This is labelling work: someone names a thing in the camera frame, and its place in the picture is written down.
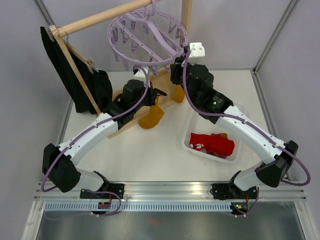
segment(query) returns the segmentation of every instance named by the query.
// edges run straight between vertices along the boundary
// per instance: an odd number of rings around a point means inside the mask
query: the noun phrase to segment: wooden frame
[[[185,27],[187,34],[190,32],[190,22],[191,22],[191,10],[192,10],[192,2],[193,0],[182,0],[182,7],[181,7],[181,23]],[[97,103],[95,102],[92,94],[90,93],[83,77],[81,76],[75,62],[73,61],[70,52],[75,52],[75,55],[78,56],[82,61],[88,61],[88,58],[86,58],[81,53],[77,52],[75,48],[70,46],[66,41],[62,39],[62,37],[79,32],[83,29],[92,27],[96,24],[102,23],[104,21],[116,18],[120,15],[123,15],[125,13],[131,12],[133,10],[146,7],[148,5],[152,4],[152,0],[134,0],[128,3],[125,3],[123,5],[114,7],[112,9],[108,9],[106,11],[100,12],[98,14],[83,18],[81,20],[75,21],[73,23],[70,23],[68,25],[65,25],[63,27],[58,27],[52,25],[50,26],[50,30],[52,32],[53,37],[59,44],[63,54],[65,55],[67,61],[69,62],[72,70],[74,71],[74,74],[76,75],[78,81],[80,82],[81,86],[83,87],[86,95],[88,96],[91,104],[93,105],[94,109],[96,110],[97,114],[99,115],[101,113],[101,110],[99,109]],[[150,80],[153,83],[153,86],[155,88],[159,88],[167,93],[166,97],[160,97],[159,99],[159,106],[164,109],[168,106],[171,106],[173,101],[173,96],[175,94],[175,85],[173,85],[170,81],[170,73],[168,73],[165,69],[159,71],[159,75],[157,76],[150,76]],[[122,90],[117,91],[113,94],[113,97],[120,94]],[[134,126],[138,123],[139,119],[144,117],[148,114],[148,107],[141,108],[134,116],[134,119],[126,124],[121,131],[118,131],[116,134],[110,136],[114,137],[117,134],[120,134],[121,132],[125,131],[126,129]]]

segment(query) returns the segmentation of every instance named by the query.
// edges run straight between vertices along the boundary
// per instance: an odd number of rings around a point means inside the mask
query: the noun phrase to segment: black cloth
[[[66,90],[74,101],[76,112],[83,113],[90,111],[91,114],[96,114],[96,110],[91,104],[86,92],[82,88],[58,43],[56,41],[51,41],[43,26],[40,30],[45,51],[55,70],[59,74]],[[85,63],[77,58],[72,52],[70,52],[70,54],[96,104],[103,112],[103,109],[112,102],[113,90],[108,74],[102,70],[99,70],[99,72],[93,70],[92,74]]]

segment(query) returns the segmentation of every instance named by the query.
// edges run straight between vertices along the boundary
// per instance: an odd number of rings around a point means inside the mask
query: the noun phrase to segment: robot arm
[[[295,155],[298,145],[270,135],[245,116],[229,98],[216,91],[214,76],[205,65],[195,64],[205,55],[202,44],[191,43],[189,49],[185,48],[186,56],[176,58],[171,64],[172,83],[183,87],[190,105],[200,116],[235,133],[261,159],[256,166],[237,172],[227,190],[236,198],[261,183],[277,187],[293,162],[293,158],[281,148]]]
[[[159,89],[153,88],[150,82],[147,86],[144,85],[146,81],[144,72],[136,71],[135,79],[129,80],[123,87],[122,93],[81,133],[58,146],[50,143],[44,148],[42,172],[63,193],[75,187],[91,191],[106,190],[109,182],[103,175],[97,171],[78,169],[76,166],[102,139],[130,122],[141,107],[153,106],[157,96],[165,95]]]

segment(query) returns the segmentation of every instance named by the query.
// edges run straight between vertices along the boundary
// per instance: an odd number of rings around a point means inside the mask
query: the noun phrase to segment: red garment
[[[224,156],[230,156],[235,149],[234,141],[219,135],[191,133],[189,143],[192,149],[198,151],[205,149],[207,153],[217,152]]]

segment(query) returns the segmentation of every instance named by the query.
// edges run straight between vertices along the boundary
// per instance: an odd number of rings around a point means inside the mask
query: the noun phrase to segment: white plastic basket
[[[248,109],[244,104],[239,102],[234,102],[234,104],[239,108],[241,112],[244,113],[244,115],[249,117]],[[230,156],[227,156],[226,159],[223,159],[202,151],[192,149],[189,145],[191,133],[207,134],[207,135],[226,133],[228,135],[228,139],[234,142],[233,153]],[[182,137],[182,147],[185,150],[190,151],[194,154],[197,154],[204,158],[212,159],[221,163],[234,164],[239,160],[242,144],[243,143],[232,132],[229,132],[228,130],[220,126],[213,124],[209,120],[204,119],[195,111],[192,111],[189,119],[186,121],[185,130]]]

